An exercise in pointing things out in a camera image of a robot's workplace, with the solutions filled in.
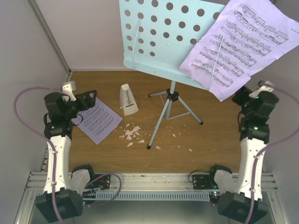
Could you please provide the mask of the sheet music paper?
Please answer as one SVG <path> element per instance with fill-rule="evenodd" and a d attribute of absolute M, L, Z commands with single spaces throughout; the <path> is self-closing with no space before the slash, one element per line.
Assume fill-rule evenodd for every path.
<path fill-rule="evenodd" d="M 72 122 L 96 145 L 114 131 L 121 121 L 122 117 L 98 98 L 95 99 L 94 107 L 80 112 L 72 119 Z"/>
<path fill-rule="evenodd" d="M 223 101 L 298 44 L 298 22 L 269 0 L 231 0 L 179 70 Z"/>

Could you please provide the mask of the white metronome body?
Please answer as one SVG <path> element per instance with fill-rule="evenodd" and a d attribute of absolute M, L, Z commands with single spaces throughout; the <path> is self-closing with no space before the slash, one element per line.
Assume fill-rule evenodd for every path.
<path fill-rule="evenodd" d="M 120 109 L 124 116 L 138 112 L 136 100 L 128 84 L 123 84 L 120 89 Z"/>

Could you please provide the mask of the light blue music stand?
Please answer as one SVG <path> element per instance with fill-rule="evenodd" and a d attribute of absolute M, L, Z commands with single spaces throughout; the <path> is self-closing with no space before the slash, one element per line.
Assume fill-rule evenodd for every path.
<path fill-rule="evenodd" d="M 178 68 L 225 6 L 204 0 L 121 0 L 119 7 L 124 66 L 171 81 L 160 115 L 170 119 L 172 103 L 182 100 L 176 83 L 202 88 Z"/>

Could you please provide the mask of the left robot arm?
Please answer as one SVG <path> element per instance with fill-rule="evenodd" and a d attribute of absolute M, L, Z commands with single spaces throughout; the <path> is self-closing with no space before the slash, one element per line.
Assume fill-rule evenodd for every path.
<path fill-rule="evenodd" d="M 83 212 L 83 191 L 96 184 L 91 165 L 82 165 L 69 173 L 72 119 L 95 106 L 96 90 L 73 95 L 53 92 L 44 97 L 48 113 L 44 116 L 44 136 L 48 144 L 48 174 L 43 194 L 36 207 L 48 223 L 78 217 Z"/>

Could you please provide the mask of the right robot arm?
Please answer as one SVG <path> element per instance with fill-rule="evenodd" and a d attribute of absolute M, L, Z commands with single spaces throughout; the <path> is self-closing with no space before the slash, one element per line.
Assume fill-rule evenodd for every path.
<path fill-rule="evenodd" d="M 238 114 L 241 163 L 236 180 L 230 169 L 215 165 L 210 168 L 207 184 L 219 189 L 217 211 L 220 215 L 243 224 L 253 224 L 267 214 L 267 205 L 262 202 L 262 166 L 265 148 L 269 143 L 269 116 L 278 97 L 274 88 L 264 83 L 256 91 L 245 86 L 238 90 L 233 102 L 241 107 Z"/>

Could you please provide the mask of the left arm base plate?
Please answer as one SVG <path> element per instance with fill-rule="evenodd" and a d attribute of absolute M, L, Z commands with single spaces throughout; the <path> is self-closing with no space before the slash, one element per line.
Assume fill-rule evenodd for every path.
<path fill-rule="evenodd" d="M 110 189 L 110 179 L 111 175 L 103 176 L 102 178 L 97 179 L 95 182 L 91 184 L 93 191 L 101 191 Z"/>

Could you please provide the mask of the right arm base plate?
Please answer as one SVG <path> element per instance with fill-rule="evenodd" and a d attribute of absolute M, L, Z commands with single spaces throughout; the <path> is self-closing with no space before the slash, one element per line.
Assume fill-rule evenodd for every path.
<path fill-rule="evenodd" d="M 209 175 L 204 175 L 204 174 L 192 175 L 192 185 L 194 190 L 211 189 Z"/>

